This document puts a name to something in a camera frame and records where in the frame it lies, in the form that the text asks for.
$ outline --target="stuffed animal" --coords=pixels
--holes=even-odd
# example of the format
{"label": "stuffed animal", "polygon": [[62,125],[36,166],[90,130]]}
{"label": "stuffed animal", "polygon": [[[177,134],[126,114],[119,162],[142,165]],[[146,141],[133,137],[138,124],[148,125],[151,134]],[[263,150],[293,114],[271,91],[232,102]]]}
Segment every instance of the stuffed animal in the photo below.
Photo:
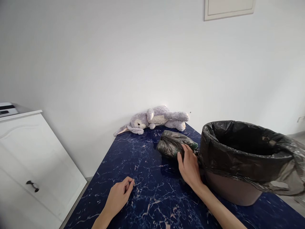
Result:
{"label": "stuffed animal", "polygon": [[130,123],[122,126],[113,136],[125,131],[141,135],[146,127],[154,129],[156,125],[165,125],[168,128],[176,128],[179,131],[183,131],[185,130],[185,121],[189,121],[189,119],[190,117],[186,112],[170,112],[164,105],[149,108],[147,112],[135,114]]}

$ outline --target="marble pattern tabletop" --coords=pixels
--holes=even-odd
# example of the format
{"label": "marble pattern tabletop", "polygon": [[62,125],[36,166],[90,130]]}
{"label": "marble pattern tabletop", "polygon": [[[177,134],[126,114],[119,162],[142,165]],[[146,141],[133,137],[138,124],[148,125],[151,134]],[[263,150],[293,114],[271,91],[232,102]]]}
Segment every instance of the marble pattern tabletop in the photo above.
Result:
{"label": "marble pattern tabletop", "polygon": [[[118,135],[76,206],[65,229],[90,229],[108,193],[126,176],[135,179],[130,198],[108,228],[221,228],[207,207],[181,178],[178,163],[156,150],[164,126],[144,134]],[[201,134],[186,125],[184,135],[200,144]],[[271,193],[249,207],[216,197],[248,228],[305,228],[305,218]]]}

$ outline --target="black garbage bag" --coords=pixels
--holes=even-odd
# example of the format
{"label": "black garbage bag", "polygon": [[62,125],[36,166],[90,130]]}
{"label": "black garbage bag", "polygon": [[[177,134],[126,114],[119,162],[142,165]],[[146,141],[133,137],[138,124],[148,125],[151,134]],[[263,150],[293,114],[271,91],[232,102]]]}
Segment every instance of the black garbage bag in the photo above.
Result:
{"label": "black garbage bag", "polygon": [[204,125],[200,158],[205,170],[251,183],[263,192],[305,192],[305,146],[260,126],[239,121]]}
{"label": "black garbage bag", "polygon": [[165,130],[162,133],[161,139],[157,145],[157,150],[165,157],[174,158],[177,158],[177,153],[180,152],[182,158],[184,158],[184,150],[181,144],[188,145],[194,153],[198,150],[198,144],[192,139],[170,130]]}

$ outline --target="right hand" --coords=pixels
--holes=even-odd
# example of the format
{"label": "right hand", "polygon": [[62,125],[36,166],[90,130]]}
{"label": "right hand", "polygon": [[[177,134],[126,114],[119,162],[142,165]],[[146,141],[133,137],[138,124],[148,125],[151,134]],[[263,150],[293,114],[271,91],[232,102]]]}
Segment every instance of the right hand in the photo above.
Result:
{"label": "right hand", "polygon": [[184,149],[184,160],[178,152],[179,171],[184,181],[194,190],[202,185],[197,157],[188,145],[181,144]]}

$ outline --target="electrical outlet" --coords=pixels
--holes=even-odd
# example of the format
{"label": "electrical outlet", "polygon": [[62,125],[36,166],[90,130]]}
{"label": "electrical outlet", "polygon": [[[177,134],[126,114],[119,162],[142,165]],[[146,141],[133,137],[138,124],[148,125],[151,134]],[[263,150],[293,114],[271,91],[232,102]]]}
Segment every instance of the electrical outlet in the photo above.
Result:
{"label": "electrical outlet", "polygon": [[305,120],[305,116],[299,117],[297,122],[303,122]]}

